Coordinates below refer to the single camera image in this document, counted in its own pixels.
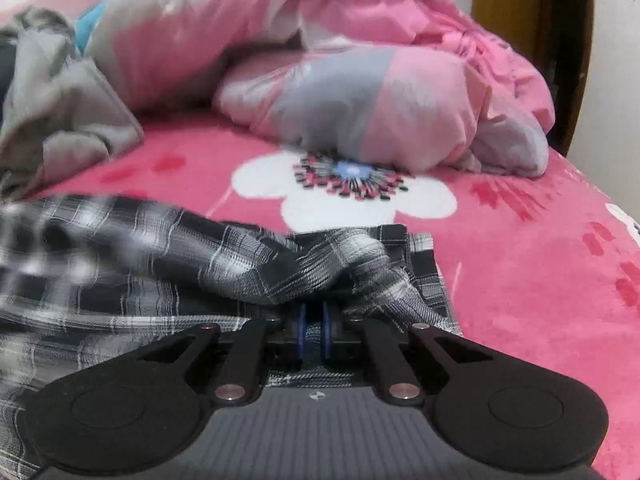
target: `blanket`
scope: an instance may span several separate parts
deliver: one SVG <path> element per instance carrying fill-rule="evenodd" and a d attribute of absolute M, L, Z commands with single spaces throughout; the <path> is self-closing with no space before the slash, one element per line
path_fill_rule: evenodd
<path fill-rule="evenodd" d="M 399 329 L 459 333 L 429 234 L 402 225 L 279 235 L 131 198 L 53 196 L 0 207 L 0 476 L 39 463 L 22 407 L 45 384 L 203 322 L 250 318 L 331 298 Z M 319 343 L 310 323 L 307 347 Z M 348 373 L 308 362 L 268 385 L 344 386 Z"/>
<path fill-rule="evenodd" d="M 328 129 L 323 148 L 412 173 L 546 169 L 544 79 L 452 0 L 106 0 L 87 19 L 85 54 L 133 110 L 217 89 L 215 109 L 306 149 Z M 308 55 L 220 81 L 230 48 L 292 38 Z"/>
<path fill-rule="evenodd" d="M 15 44 L 0 130 L 0 198 L 17 199 L 142 142 L 142 128 L 53 10 L 0 30 Z"/>

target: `crumpled bedding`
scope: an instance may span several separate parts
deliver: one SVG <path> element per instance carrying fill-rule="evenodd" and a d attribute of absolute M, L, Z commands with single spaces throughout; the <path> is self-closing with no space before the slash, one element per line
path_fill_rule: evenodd
<path fill-rule="evenodd" d="M 15 44 L 0 130 L 0 197 L 19 199 L 142 142 L 140 124 L 53 10 L 31 7 L 0 30 Z"/>
<path fill-rule="evenodd" d="M 105 0 L 99 10 L 85 54 L 133 110 L 192 94 L 193 82 L 203 98 L 218 88 L 214 107 L 251 131 L 307 148 L 320 133 L 343 156 L 414 173 L 440 163 L 524 176 L 546 169 L 555 117 L 544 79 L 452 0 Z M 305 54 L 289 54 L 286 67 L 266 62 L 231 110 L 230 80 L 219 87 L 216 70 L 225 53 L 294 37 Z M 334 77 L 312 77 L 310 66 L 331 63 Z M 321 121 L 330 131 L 312 131 L 323 110 L 334 115 Z"/>

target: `gray ribbed panel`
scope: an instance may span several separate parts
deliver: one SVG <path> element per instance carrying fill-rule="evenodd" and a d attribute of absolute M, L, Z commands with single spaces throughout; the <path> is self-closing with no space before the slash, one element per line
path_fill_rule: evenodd
<path fill-rule="evenodd" d="M 174 459 L 118 480 L 597 480 L 581 467 L 546 476 L 503 473 L 439 439 L 422 414 L 371 388 L 265 388 L 243 408 L 217 411 Z M 84 477 L 49 469 L 41 480 Z"/>

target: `gray cloth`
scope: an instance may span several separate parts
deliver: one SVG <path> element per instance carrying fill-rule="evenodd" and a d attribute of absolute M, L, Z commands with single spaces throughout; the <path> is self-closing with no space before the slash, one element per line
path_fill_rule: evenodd
<path fill-rule="evenodd" d="M 0 29 L 16 43 L 0 130 L 0 199 L 18 199 L 143 140 L 142 128 L 56 12 L 30 8 Z"/>

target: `blue cloth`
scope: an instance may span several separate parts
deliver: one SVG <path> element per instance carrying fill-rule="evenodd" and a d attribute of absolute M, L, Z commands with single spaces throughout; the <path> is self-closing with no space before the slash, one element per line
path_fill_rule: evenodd
<path fill-rule="evenodd" d="M 78 22 L 76 23 L 76 47 L 83 56 L 91 33 L 94 31 L 95 24 L 102 16 L 104 9 L 107 7 L 107 3 L 108 0 L 101 1 L 99 4 L 86 10 L 84 14 L 78 18 Z"/>

